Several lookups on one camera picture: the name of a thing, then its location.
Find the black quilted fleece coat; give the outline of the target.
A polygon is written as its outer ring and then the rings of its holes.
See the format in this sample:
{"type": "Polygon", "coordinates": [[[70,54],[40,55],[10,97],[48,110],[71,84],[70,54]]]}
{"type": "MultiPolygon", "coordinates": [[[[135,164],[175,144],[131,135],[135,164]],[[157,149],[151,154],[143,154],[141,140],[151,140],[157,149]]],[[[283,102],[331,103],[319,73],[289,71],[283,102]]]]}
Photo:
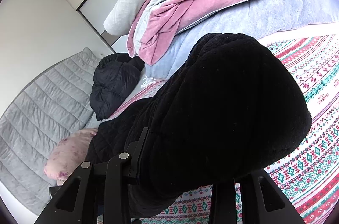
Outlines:
{"type": "Polygon", "coordinates": [[[139,181],[129,186],[131,216],[148,218],[184,192],[287,156],[311,121],[300,87],[270,50],[248,35],[211,33],[153,97],[99,125],[86,160],[110,160],[149,128],[139,181]]]}

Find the pink floral pillow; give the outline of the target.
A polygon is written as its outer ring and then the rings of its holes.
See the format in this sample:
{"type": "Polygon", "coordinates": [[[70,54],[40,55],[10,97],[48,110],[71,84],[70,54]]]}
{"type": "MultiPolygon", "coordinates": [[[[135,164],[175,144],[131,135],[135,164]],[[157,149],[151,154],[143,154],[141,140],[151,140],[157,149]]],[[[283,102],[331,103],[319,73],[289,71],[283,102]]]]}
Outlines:
{"type": "Polygon", "coordinates": [[[44,174],[61,186],[85,160],[96,128],[85,128],[61,140],[53,149],[44,167],[44,174]]]}

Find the patterned striped bed sheet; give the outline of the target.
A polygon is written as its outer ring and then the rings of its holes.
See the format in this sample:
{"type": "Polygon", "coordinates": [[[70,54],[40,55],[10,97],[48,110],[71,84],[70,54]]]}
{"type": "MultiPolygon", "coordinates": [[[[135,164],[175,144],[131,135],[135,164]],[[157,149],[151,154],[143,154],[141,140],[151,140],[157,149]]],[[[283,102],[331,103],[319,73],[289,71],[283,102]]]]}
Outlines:
{"type": "Polygon", "coordinates": [[[313,118],[307,137],[266,168],[306,223],[324,223],[338,201],[338,36],[260,40],[295,78],[313,118]]]}

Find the grey quilted headboard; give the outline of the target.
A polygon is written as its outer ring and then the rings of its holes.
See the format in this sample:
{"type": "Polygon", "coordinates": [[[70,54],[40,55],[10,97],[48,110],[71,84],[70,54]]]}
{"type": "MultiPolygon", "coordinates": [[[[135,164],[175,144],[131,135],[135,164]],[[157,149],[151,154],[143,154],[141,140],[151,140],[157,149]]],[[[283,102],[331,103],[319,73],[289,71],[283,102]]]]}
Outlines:
{"type": "Polygon", "coordinates": [[[1,117],[1,182],[36,215],[54,186],[43,173],[49,155],[94,118],[90,94],[99,61],[84,48],[56,63],[33,79],[1,117]]]}

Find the dark navy puffer jacket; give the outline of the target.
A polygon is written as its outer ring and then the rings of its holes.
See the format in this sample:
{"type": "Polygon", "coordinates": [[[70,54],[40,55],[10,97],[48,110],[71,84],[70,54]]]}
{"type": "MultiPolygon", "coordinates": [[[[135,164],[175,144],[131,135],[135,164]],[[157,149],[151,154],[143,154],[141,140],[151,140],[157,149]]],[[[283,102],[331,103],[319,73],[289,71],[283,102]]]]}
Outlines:
{"type": "Polygon", "coordinates": [[[111,54],[100,60],[93,75],[90,106],[98,121],[108,119],[134,90],[145,66],[138,56],[111,54]]]}

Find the pale blue folded duvet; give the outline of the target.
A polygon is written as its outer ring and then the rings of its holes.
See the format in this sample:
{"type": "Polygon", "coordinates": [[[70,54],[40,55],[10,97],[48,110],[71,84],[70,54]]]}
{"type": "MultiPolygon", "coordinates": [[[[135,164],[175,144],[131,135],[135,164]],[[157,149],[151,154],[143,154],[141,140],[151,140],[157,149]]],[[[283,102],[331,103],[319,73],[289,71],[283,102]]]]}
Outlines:
{"type": "Polygon", "coordinates": [[[226,8],[175,35],[164,56],[146,65],[147,77],[168,79],[181,67],[196,42],[209,33],[246,34],[255,39],[309,24],[338,22],[338,0],[250,0],[226,8]]]}

